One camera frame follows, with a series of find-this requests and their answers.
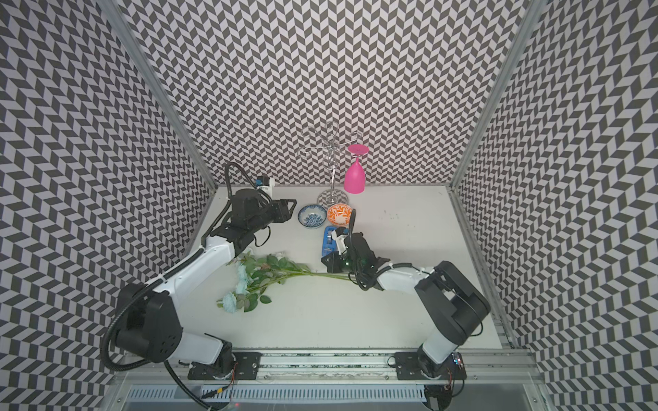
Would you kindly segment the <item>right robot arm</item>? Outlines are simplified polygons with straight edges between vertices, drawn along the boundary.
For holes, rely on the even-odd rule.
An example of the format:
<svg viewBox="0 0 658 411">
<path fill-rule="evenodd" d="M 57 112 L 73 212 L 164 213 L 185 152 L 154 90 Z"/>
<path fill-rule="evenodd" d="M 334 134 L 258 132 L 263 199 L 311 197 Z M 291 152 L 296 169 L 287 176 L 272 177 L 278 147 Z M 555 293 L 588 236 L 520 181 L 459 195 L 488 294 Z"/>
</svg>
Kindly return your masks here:
<svg viewBox="0 0 658 411">
<path fill-rule="evenodd" d="M 483 330 L 491 313 L 485 296 L 450 261 L 432 270 L 411 263 L 392 263 L 377 257 L 363 234 L 346 228 L 324 236 L 329 250 L 321 262 L 330 274 L 344 273 L 360 289 L 398 291 L 417 296 L 435 328 L 415 353 L 394 355 L 400 379 L 464 379 L 464 362 L 458 353 L 470 337 Z"/>
</svg>

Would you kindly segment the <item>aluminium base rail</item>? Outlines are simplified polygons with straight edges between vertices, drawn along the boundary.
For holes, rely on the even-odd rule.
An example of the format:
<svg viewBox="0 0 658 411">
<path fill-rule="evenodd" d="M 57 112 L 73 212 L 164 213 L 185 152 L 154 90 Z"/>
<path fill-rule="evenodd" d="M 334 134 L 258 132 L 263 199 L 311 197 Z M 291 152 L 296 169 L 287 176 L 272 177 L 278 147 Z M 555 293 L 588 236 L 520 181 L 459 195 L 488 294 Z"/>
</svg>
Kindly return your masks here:
<svg viewBox="0 0 658 411">
<path fill-rule="evenodd" d="M 261 349 L 234 352 L 228 373 L 173 361 L 127 373 L 121 399 L 147 402 L 433 402 L 445 389 L 452 399 L 479 388 L 518 393 L 533 410 L 553 404 L 531 354 L 522 349 L 463 349 L 431 373 L 412 350 Z"/>
</svg>

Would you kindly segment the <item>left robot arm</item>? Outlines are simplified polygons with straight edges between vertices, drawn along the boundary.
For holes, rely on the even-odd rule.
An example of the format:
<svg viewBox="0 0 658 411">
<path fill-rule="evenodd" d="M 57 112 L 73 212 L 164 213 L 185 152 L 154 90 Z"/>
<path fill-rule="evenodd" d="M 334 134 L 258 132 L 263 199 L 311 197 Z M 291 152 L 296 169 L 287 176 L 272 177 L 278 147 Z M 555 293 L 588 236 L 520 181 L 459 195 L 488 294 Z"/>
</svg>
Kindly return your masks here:
<svg viewBox="0 0 658 411">
<path fill-rule="evenodd" d="M 148 363 L 181 360 L 216 368 L 221 375 L 231 371 L 229 343 L 187 332 L 178 311 L 211 274 L 255 241 L 256 232 L 289 221 L 297 202 L 274 200 L 257 188 L 228 195 L 195 253 L 145 284 L 128 284 L 120 291 L 115 317 L 101 340 L 100 359 L 106 368 L 122 372 Z"/>
</svg>

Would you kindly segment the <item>blue patterned bowl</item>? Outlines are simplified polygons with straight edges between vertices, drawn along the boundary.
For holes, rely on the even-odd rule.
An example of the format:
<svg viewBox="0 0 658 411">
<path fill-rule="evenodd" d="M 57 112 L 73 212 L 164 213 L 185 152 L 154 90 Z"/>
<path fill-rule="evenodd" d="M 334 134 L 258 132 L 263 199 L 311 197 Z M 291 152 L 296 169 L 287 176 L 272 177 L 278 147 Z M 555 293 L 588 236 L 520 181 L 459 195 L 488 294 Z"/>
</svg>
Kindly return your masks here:
<svg viewBox="0 0 658 411">
<path fill-rule="evenodd" d="M 304 228 L 318 229 L 327 221 L 327 209 L 322 205 L 305 205 L 297 215 L 297 220 Z"/>
</svg>

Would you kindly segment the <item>chrome glass holder stand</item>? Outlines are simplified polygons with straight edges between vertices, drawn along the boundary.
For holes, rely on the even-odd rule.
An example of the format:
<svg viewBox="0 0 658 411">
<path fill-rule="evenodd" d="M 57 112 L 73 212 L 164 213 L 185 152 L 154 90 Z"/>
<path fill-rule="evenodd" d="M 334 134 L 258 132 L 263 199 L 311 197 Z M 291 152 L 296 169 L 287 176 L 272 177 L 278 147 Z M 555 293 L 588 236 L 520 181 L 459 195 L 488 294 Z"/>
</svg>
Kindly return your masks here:
<svg viewBox="0 0 658 411">
<path fill-rule="evenodd" d="M 360 133 L 339 132 L 336 122 L 325 123 L 320 128 L 306 127 L 303 129 L 302 137 L 307 144 L 302 154 L 317 153 L 324 161 L 324 167 L 329 175 L 329 186 L 322 191 L 317 204 L 329 210 L 337 204 L 349 204 L 349 196 L 344 190 L 337 187 L 340 167 L 345 157 L 345 152 L 352 144 L 361 139 Z"/>
</svg>

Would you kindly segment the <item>orange patterned bowl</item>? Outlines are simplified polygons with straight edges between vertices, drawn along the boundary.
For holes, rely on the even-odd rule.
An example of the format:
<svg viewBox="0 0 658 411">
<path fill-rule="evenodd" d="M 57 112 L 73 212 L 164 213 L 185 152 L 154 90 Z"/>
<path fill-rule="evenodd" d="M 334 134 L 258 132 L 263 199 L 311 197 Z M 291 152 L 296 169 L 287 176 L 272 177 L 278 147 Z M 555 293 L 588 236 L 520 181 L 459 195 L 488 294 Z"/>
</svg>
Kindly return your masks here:
<svg viewBox="0 0 658 411">
<path fill-rule="evenodd" d="M 334 226 L 347 227 L 351 220 L 353 209 L 346 204 L 331 205 L 327 209 L 327 221 Z"/>
</svg>

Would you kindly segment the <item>pink plastic wine glass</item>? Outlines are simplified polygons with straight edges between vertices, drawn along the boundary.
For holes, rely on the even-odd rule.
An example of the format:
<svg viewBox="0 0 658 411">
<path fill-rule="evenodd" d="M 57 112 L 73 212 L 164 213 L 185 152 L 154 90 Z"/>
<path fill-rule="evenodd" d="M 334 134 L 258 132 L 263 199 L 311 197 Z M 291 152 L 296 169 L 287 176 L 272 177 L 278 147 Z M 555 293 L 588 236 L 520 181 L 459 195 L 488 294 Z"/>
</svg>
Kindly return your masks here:
<svg viewBox="0 0 658 411">
<path fill-rule="evenodd" d="M 344 190 L 348 194 L 359 195 L 365 190 L 366 173 L 361 164 L 361 158 L 368 154 L 369 148 L 362 144 L 352 144 L 348 152 L 354 161 L 344 176 Z"/>
</svg>

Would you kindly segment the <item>blue tape dispenser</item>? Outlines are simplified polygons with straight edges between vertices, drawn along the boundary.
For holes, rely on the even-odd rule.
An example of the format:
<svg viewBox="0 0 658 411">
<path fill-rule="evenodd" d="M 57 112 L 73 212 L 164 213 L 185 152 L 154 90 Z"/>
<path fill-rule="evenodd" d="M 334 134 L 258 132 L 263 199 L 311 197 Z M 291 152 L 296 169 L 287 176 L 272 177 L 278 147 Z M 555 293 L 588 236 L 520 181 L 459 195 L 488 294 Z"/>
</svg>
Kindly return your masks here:
<svg viewBox="0 0 658 411">
<path fill-rule="evenodd" d="M 337 227 L 335 226 L 327 226 L 324 229 L 324 234 L 322 237 L 322 246 L 321 246 L 321 256 L 325 257 L 329 255 L 330 253 L 336 252 L 338 250 L 338 246 L 336 244 L 336 241 L 332 237 L 332 234 L 336 231 Z"/>
</svg>

